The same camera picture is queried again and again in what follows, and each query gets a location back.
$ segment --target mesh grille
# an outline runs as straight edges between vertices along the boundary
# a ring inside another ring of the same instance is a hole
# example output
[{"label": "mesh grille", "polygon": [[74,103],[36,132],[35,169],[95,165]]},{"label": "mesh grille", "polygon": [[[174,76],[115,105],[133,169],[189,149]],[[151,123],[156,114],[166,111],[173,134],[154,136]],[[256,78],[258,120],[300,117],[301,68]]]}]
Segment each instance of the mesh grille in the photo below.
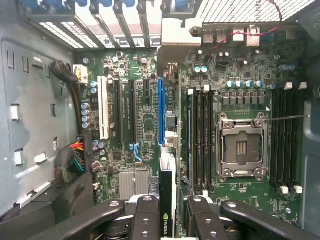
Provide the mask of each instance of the mesh grille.
[{"label": "mesh grille", "polygon": [[[283,21],[304,9],[315,0],[274,0]],[[203,0],[197,19],[203,23],[279,22],[275,6],[266,0]]]}]

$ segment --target thin wire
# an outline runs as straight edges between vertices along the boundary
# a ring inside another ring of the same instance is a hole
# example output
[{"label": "thin wire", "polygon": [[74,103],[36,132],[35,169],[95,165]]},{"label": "thin wire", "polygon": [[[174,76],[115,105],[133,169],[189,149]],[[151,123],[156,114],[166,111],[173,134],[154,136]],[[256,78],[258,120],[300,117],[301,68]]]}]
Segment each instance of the thin wire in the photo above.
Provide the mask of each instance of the thin wire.
[{"label": "thin wire", "polygon": [[277,12],[279,13],[279,19],[280,19],[280,21],[279,21],[279,24],[278,24],[277,27],[271,29],[270,31],[263,32],[263,33],[254,33],[254,34],[252,34],[252,33],[249,33],[249,32],[241,32],[241,31],[233,32],[230,36],[228,36],[227,38],[221,40],[221,41],[219,42],[219,44],[217,44],[212,50],[217,49],[217,48],[220,46],[220,44],[226,42],[229,38],[231,38],[232,36],[237,35],[237,34],[242,34],[242,35],[246,35],[246,36],[256,36],[256,37],[257,37],[257,36],[264,36],[264,35],[267,35],[267,34],[271,34],[271,33],[274,32],[275,30],[277,30],[277,29],[280,27],[280,25],[282,24],[282,20],[283,20],[282,13],[281,13],[281,11],[280,11],[280,8],[278,7],[278,5],[275,3],[274,0],[266,0],[266,1],[269,2],[269,3],[271,3],[271,4],[273,4],[273,5],[275,6]]}]

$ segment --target white connector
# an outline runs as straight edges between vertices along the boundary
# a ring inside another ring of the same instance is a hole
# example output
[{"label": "white connector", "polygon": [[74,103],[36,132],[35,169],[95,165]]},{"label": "white connector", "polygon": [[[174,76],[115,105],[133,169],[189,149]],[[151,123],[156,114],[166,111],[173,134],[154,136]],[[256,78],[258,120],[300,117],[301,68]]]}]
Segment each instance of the white connector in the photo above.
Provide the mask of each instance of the white connector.
[{"label": "white connector", "polygon": [[109,106],[108,106],[108,79],[98,76],[98,105],[99,105],[99,129],[100,139],[109,138]]}]

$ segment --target black ram slot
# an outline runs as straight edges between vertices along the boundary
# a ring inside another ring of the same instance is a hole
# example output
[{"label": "black ram slot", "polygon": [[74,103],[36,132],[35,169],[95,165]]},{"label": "black ram slot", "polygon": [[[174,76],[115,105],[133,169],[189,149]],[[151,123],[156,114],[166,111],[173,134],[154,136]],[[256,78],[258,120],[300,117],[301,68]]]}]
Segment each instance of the black ram slot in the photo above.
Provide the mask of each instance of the black ram slot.
[{"label": "black ram slot", "polygon": [[214,131],[215,120],[213,112],[213,93],[209,93],[208,100],[208,134],[209,134],[209,146],[208,146],[208,186],[209,190],[213,190],[213,164],[214,164]]},{"label": "black ram slot", "polygon": [[202,187],[203,190],[209,190],[208,185],[208,168],[209,168],[209,101],[208,93],[203,93],[202,105],[203,105],[203,132],[202,132],[202,169],[203,169],[203,178],[202,178]]},{"label": "black ram slot", "polygon": [[[286,93],[280,91],[279,93],[279,117],[285,117],[286,115]],[[280,120],[279,122],[279,129],[276,132],[278,135],[277,142],[278,142],[278,159],[277,159],[277,175],[276,180],[277,182],[282,185],[284,179],[284,144],[285,144],[285,121]]]},{"label": "black ram slot", "polygon": [[199,98],[198,98],[198,92],[193,94],[194,96],[194,106],[193,106],[193,147],[194,147],[194,157],[192,159],[193,161],[193,172],[194,172],[194,193],[199,194],[200,193],[200,186],[199,186],[199,178],[200,178],[200,173],[199,173],[199,121],[198,121],[198,116],[196,113],[198,113],[198,107],[199,107]]},{"label": "black ram slot", "polygon": [[122,102],[122,86],[120,81],[114,81],[114,102],[115,102],[115,121],[116,137],[118,144],[124,144],[124,112]]},{"label": "black ram slot", "polygon": [[151,97],[150,93],[150,80],[149,79],[144,79],[143,80],[143,96],[146,99],[149,99]]},{"label": "black ram slot", "polygon": [[[274,90],[272,92],[272,118],[277,118],[279,113],[279,92]],[[270,160],[270,182],[275,187],[277,182],[277,165],[278,165],[278,145],[277,145],[277,129],[279,127],[278,121],[272,121],[271,128],[271,160]]]},{"label": "black ram slot", "polygon": [[130,143],[136,144],[137,138],[137,103],[136,103],[136,82],[129,80],[129,122],[130,122]]},{"label": "black ram slot", "polygon": [[[286,91],[286,116],[294,115],[293,91]],[[290,187],[291,163],[292,163],[292,119],[286,119],[285,122],[285,152],[284,152],[284,176],[283,181]]]}]

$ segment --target capacitor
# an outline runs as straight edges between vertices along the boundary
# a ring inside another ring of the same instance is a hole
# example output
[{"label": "capacitor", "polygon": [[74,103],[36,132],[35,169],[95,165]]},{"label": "capacitor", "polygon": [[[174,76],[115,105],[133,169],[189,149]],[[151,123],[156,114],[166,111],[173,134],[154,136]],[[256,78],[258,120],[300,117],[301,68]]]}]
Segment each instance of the capacitor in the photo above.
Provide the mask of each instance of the capacitor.
[{"label": "capacitor", "polygon": [[98,83],[96,81],[92,81],[92,82],[90,82],[90,87],[97,88],[98,87]]},{"label": "capacitor", "polygon": [[238,88],[241,88],[243,85],[244,83],[242,81],[236,81],[234,84],[234,87],[238,89]]},{"label": "capacitor", "polygon": [[114,129],[114,128],[115,128],[115,126],[116,126],[116,124],[115,124],[114,122],[112,122],[112,123],[110,123],[109,128],[110,128],[110,129]]},{"label": "capacitor", "polygon": [[276,89],[276,85],[275,84],[269,84],[266,86],[267,89],[269,90],[273,90],[273,89]]},{"label": "capacitor", "polygon": [[289,64],[282,64],[279,66],[279,69],[283,70],[283,71],[289,71],[290,65]]},{"label": "capacitor", "polygon": [[296,70],[296,65],[294,63],[289,65],[290,71]]},{"label": "capacitor", "polygon": [[253,85],[254,85],[254,84],[253,84],[253,82],[252,82],[251,80],[244,82],[244,87],[245,87],[245,88],[252,88]]},{"label": "capacitor", "polygon": [[227,81],[225,84],[225,87],[228,89],[231,89],[234,87],[234,82],[233,81]]},{"label": "capacitor", "polygon": [[207,68],[206,66],[203,66],[203,67],[201,68],[201,72],[202,72],[203,74],[206,74],[206,73],[208,72],[208,68]]},{"label": "capacitor", "polygon": [[255,82],[254,82],[254,87],[255,87],[255,88],[262,88],[262,85],[263,85],[263,84],[262,84],[262,81],[255,81]]},{"label": "capacitor", "polygon": [[88,109],[89,107],[90,107],[89,103],[84,102],[81,104],[81,109]]},{"label": "capacitor", "polygon": [[106,144],[103,141],[99,142],[99,144],[98,144],[98,148],[100,148],[100,149],[104,149],[105,146],[106,146]]},{"label": "capacitor", "polygon": [[279,61],[279,60],[280,60],[280,55],[279,55],[279,54],[278,54],[278,55],[274,55],[273,59],[274,59],[275,61]]},{"label": "capacitor", "polygon": [[81,115],[82,115],[82,116],[88,116],[89,113],[90,113],[89,110],[82,110],[82,111],[81,111]]},{"label": "capacitor", "polygon": [[97,147],[98,144],[99,144],[99,141],[98,141],[98,140],[93,140],[93,141],[92,141],[92,145],[93,145],[94,147]]},{"label": "capacitor", "polygon": [[84,123],[88,122],[89,119],[90,119],[90,118],[89,118],[88,116],[83,116],[83,117],[81,118],[82,122],[84,122]]},{"label": "capacitor", "polygon": [[98,90],[96,88],[91,88],[90,92],[91,92],[91,94],[96,94],[98,92]]},{"label": "capacitor", "polygon": [[105,150],[101,150],[101,151],[99,152],[99,155],[100,155],[100,156],[106,155],[106,151],[105,151]]},{"label": "capacitor", "polygon": [[118,61],[119,61],[118,57],[114,56],[114,57],[112,58],[112,62],[113,62],[114,64],[116,64]]},{"label": "capacitor", "polygon": [[199,66],[196,66],[193,71],[196,73],[196,74],[199,74],[201,72],[201,67]]},{"label": "capacitor", "polygon": [[83,128],[83,129],[87,129],[87,128],[89,128],[89,127],[90,127],[90,123],[88,123],[88,122],[82,123],[82,128]]}]

